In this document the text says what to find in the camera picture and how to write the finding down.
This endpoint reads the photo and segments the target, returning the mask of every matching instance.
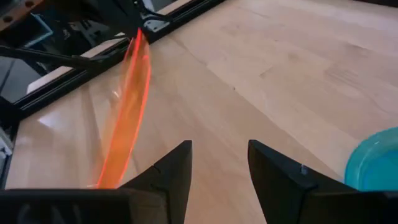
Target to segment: blue plastic bowl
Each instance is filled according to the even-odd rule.
[[[398,128],[361,142],[348,160],[345,184],[362,191],[398,190]]]

